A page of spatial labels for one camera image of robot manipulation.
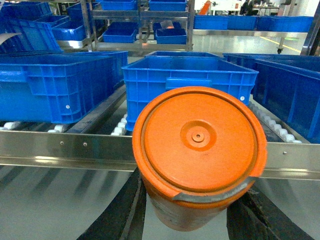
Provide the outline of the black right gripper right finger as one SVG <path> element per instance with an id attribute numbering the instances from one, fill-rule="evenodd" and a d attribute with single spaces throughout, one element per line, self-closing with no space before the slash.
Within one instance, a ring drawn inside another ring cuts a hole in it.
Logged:
<path id="1" fill-rule="evenodd" d="M 228 206 L 226 227 L 230 240 L 312 239 L 258 188 Z"/>

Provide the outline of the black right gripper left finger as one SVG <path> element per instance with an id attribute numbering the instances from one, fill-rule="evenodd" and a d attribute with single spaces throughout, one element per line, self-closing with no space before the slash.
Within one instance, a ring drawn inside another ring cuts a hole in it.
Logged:
<path id="1" fill-rule="evenodd" d="M 141 240 L 146 202 L 146 188 L 140 171 L 135 169 L 107 208 L 78 239 Z"/>

